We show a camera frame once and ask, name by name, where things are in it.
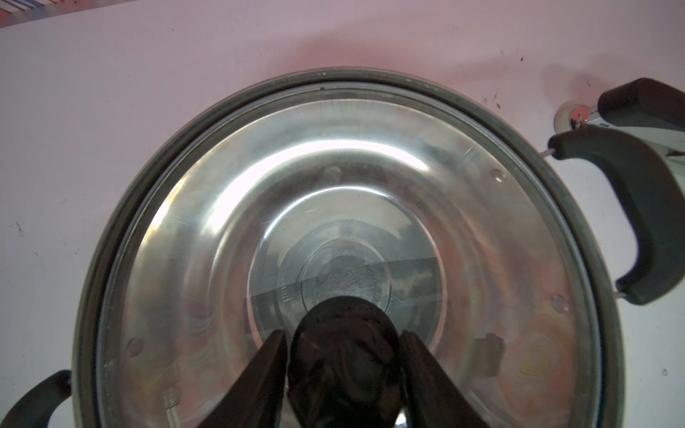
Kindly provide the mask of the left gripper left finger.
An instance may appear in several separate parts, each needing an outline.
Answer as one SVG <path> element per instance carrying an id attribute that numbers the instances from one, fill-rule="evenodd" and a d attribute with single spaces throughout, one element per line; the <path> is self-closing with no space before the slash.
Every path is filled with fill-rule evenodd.
<path id="1" fill-rule="evenodd" d="M 286 333 L 273 331 L 201 427 L 266 427 L 280 423 L 288 363 Z"/>

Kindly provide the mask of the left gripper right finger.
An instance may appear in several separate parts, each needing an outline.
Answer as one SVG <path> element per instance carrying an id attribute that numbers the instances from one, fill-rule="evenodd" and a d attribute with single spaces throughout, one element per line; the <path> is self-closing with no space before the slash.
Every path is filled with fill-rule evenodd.
<path id="1" fill-rule="evenodd" d="M 409 427 L 487 426 L 415 333 L 399 346 Z"/>

